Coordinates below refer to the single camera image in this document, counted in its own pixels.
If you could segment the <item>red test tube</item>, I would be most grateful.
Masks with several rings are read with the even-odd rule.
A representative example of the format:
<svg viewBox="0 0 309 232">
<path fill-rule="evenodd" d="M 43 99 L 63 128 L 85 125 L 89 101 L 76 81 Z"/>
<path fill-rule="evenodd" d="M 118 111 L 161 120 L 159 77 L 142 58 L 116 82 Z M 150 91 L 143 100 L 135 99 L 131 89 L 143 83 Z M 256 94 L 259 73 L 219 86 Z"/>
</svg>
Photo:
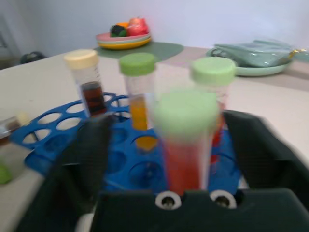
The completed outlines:
<svg viewBox="0 0 309 232">
<path fill-rule="evenodd" d="M 223 111 L 235 72 L 235 63 L 227 58 L 205 57 L 191 65 L 190 77 L 195 84 L 194 111 L 197 114 L 194 122 L 201 136 L 199 161 L 204 170 L 210 164 L 211 148 L 221 141 L 225 124 Z"/>
<path fill-rule="evenodd" d="M 215 93 L 182 90 L 164 93 L 152 121 L 163 145 L 170 191 L 207 189 L 213 135 L 219 107 Z"/>
</svg>

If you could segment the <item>light green plate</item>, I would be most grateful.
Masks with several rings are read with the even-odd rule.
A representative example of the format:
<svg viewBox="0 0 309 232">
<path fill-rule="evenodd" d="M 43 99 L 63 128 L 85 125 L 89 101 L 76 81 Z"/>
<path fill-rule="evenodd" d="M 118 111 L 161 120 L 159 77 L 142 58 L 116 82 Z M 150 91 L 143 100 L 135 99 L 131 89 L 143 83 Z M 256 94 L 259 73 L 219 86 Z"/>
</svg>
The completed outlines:
<svg viewBox="0 0 309 232">
<path fill-rule="evenodd" d="M 129 44 L 129 43 L 135 43 L 135 42 L 142 42 L 146 41 L 148 39 L 151 39 L 151 36 L 138 38 L 138 39 L 132 39 L 132 40 L 123 40 L 123 41 L 98 41 L 98 44 L 107 44 L 107 45 L 114 45 L 114 44 Z"/>
</svg>

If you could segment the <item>yellow test tube, green cap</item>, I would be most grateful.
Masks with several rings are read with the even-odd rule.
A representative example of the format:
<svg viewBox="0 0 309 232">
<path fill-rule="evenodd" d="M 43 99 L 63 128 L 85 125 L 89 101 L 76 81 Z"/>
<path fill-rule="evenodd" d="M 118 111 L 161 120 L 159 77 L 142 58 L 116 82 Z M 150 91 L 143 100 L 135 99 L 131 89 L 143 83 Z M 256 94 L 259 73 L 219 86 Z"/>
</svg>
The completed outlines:
<svg viewBox="0 0 309 232">
<path fill-rule="evenodd" d="M 146 97 L 154 92 L 156 58 L 150 53 L 125 55 L 119 59 L 119 69 L 129 98 L 132 127 L 146 131 L 149 126 Z"/>
</svg>

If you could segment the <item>dark round object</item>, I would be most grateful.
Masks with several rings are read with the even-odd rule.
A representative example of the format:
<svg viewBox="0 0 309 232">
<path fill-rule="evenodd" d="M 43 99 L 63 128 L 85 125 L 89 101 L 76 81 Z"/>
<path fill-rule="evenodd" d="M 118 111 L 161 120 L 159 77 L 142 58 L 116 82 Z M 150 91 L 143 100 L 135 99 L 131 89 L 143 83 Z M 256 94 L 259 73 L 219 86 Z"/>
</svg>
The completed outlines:
<svg viewBox="0 0 309 232">
<path fill-rule="evenodd" d="M 24 54 L 21 58 L 20 58 L 20 64 L 26 64 L 26 63 L 30 63 L 30 62 L 35 62 L 41 59 L 45 59 L 46 56 L 39 52 L 39 51 L 33 51 L 31 53 L 28 54 Z"/>
</svg>

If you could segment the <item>dark green placemat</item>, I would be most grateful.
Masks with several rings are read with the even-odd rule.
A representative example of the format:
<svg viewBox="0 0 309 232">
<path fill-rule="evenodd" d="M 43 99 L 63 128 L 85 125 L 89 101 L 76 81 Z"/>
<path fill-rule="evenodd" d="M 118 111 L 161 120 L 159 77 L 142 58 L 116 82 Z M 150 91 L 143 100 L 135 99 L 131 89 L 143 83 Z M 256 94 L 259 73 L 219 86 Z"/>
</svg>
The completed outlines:
<svg viewBox="0 0 309 232">
<path fill-rule="evenodd" d="M 159 61 L 167 60 L 183 51 L 184 47 L 176 43 L 161 43 L 149 42 L 138 48 L 128 50 L 109 50 L 101 47 L 95 48 L 98 55 L 101 57 L 119 59 L 125 55 L 133 53 L 150 53 L 153 54 Z"/>
</svg>

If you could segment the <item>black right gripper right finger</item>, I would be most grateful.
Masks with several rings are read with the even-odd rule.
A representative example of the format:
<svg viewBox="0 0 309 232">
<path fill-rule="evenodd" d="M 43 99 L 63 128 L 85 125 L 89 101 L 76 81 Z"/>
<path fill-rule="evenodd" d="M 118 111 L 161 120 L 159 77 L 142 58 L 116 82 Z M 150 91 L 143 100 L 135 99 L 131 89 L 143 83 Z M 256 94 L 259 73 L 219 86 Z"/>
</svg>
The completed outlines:
<svg viewBox="0 0 309 232">
<path fill-rule="evenodd" d="M 252 189 L 291 190 L 309 210 L 309 168 L 271 132 L 266 121 L 249 113 L 226 110 L 225 122 L 237 167 Z"/>
</svg>

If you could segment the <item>mint green plate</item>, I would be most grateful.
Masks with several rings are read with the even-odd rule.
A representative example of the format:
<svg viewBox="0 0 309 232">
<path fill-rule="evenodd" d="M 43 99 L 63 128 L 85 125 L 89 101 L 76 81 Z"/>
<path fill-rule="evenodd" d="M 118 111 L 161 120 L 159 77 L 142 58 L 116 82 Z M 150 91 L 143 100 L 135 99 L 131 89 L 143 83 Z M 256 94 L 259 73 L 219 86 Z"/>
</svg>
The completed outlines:
<svg viewBox="0 0 309 232">
<path fill-rule="evenodd" d="M 228 54 L 221 50 L 212 48 L 206 52 L 205 56 L 227 58 Z M 266 67 L 266 68 L 238 66 L 236 68 L 236 75 L 246 76 L 246 77 L 261 77 L 261 76 L 274 75 L 274 74 L 278 74 L 286 70 L 291 65 L 291 63 L 292 61 L 288 61 L 279 66 Z"/>
</svg>

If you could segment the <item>brown test tube, cream cap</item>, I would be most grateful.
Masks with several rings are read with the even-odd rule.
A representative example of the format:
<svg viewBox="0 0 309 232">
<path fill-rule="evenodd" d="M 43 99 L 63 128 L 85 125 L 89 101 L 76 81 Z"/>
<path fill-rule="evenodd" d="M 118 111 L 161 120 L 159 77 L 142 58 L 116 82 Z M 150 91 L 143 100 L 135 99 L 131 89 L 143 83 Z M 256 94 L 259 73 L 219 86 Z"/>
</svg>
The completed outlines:
<svg viewBox="0 0 309 232">
<path fill-rule="evenodd" d="M 29 122 L 29 116 L 24 112 L 0 120 L 0 146 L 8 144 L 10 135 L 20 127 L 27 125 Z"/>
<path fill-rule="evenodd" d="M 93 49 L 79 49 L 64 55 L 88 117 L 106 113 L 98 70 L 99 57 Z"/>
</svg>

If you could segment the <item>red apple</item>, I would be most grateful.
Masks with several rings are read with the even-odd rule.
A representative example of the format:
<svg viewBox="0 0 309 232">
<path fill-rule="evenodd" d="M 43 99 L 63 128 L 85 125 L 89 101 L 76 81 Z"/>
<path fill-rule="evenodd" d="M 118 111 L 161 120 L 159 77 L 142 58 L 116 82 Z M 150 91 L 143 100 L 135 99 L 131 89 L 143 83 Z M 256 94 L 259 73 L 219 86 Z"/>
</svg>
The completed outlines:
<svg viewBox="0 0 309 232">
<path fill-rule="evenodd" d="M 138 36 L 149 33 L 148 25 L 145 19 L 139 17 L 130 19 L 126 30 L 128 36 Z"/>
</svg>

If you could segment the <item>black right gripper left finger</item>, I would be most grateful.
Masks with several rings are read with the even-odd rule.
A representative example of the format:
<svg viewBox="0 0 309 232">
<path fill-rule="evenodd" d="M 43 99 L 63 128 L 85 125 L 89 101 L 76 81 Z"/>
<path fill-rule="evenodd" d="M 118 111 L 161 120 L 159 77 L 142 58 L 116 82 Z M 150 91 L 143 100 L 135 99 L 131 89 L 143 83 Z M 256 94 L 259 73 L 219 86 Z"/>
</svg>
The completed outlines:
<svg viewBox="0 0 309 232">
<path fill-rule="evenodd" d="M 98 201 L 108 166 L 113 116 L 88 119 L 58 155 L 16 232 L 75 232 Z"/>
</svg>

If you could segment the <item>clear bag of teal items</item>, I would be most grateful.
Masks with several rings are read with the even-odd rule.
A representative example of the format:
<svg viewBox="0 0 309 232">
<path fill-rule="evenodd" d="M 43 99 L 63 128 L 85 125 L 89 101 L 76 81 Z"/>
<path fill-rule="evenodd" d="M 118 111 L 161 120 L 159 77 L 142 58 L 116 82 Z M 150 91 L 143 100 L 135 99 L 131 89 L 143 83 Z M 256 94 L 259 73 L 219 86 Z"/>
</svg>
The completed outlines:
<svg viewBox="0 0 309 232">
<path fill-rule="evenodd" d="M 241 67 L 274 67 L 293 60 L 309 63 L 309 49 L 298 49 L 276 40 L 216 44 L 211 51 L 211 56 L 229 58 Z"/>
</svg>

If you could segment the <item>black and green toy fruit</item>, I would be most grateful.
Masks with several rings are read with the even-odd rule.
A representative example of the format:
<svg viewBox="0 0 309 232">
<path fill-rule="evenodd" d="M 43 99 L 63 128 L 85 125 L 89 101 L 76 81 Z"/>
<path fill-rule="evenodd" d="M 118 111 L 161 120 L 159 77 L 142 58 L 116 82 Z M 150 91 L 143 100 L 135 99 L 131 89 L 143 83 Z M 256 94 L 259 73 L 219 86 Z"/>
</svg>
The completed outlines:
<svg viewBox="0 0 309 232">
<path fill-rule="evenodd" d="M 123 26 L 113 25 L 110 28 L 110 36 L 111 37 L 126 37 L 127 36 L 127 30 Z"/>
</svg>

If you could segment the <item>clear test tube, green cap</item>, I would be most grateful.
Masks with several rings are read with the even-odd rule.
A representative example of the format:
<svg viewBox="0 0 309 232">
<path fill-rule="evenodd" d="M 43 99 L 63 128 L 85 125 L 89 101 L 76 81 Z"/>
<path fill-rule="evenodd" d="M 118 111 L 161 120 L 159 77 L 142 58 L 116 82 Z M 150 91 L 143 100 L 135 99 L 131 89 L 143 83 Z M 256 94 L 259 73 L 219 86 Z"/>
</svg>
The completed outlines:
<svg viewBox="0 0 309 232">
<path fill-rule="evenodd" d="M 0 146 L 0 185 L 6 184 L 22 174 L 28 150 L 14 144 Z"/>
</svg>

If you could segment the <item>blue test tube rack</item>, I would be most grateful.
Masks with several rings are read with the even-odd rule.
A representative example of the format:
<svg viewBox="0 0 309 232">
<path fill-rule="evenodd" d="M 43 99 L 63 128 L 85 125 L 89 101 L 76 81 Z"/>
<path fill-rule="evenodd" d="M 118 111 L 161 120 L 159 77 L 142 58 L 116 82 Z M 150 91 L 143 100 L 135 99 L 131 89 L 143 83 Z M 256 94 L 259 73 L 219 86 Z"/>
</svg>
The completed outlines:
<svg viewBox="0 0 309 232">
<path fill-rule="evenodd" d="M 125 95 L 106 93 L 105 96 L 108 98 L 108 110 L 115 114 L 111 156 L 103 180 L 106 190 L 151 190 L 154 193 L 167 190 L 161 146 L 156 146 L 149 153 L 141 153 L 135 144 L 135 140 L 143 135 L 155 136 L 154 130 L 142 132 L 132 128 L 129 107 L 121 103 L 126 99 Z M 78 100 L 51 109 L 10 136 L 13 143 L 31 151 L 25 159 L 29 168 L 42 175 L 48 173 L 56 156 L 70 142 L 86 118 L 83 110 L 73 110 L 81 104 Z M 221 144 L 212 150 L 217 160 L 211 165 L 208 189 L 235 194 L 242 174 L 236 165 L 228 130 L 224 130 L 222 136 Z"/>
</svg>

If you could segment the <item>pink plate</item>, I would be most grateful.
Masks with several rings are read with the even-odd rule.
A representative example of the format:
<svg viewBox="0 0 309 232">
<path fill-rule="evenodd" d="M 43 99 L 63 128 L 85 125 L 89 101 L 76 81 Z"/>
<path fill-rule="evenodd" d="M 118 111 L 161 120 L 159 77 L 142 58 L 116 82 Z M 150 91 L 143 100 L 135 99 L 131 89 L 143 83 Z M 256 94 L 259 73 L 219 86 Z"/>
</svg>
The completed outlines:
<svg viewBox="0 0 309 232">
<path fill-rule="evenodd" d="M 132 40 L 132 39 L 138 39 L 138 38 L 143 38 L 143 37 L 148 37 L 151 36 L 149 33 L 144 34 L 144 35 L 138 35 L 138 36 L 126 36 L 126 37 L 111 37 L 109 32 L 102 33 L 96 35 L 96 40 L 97 41 L 123 41 L 123 40 Z"/>
</svg>

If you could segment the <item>yellow plate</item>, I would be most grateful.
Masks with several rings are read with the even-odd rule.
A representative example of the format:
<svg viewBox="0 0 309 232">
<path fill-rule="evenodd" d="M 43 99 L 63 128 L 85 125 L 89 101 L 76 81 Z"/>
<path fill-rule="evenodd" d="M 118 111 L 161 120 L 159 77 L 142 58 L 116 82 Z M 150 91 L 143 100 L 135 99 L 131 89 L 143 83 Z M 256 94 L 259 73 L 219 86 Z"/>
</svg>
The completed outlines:
<svg viewBox="0 0 309 232">
<path fill-rule="evenodd" d="M 131 42 L 131 43 L 121 43 L 121 44 L 102 44 L 98 43 L 99 47 L 108 49 L 108 50 L 129 50 L 138 47 L 142 47 L 148 44 L 152 39 L 148 38 L 143 41 Z"/>
</svg>

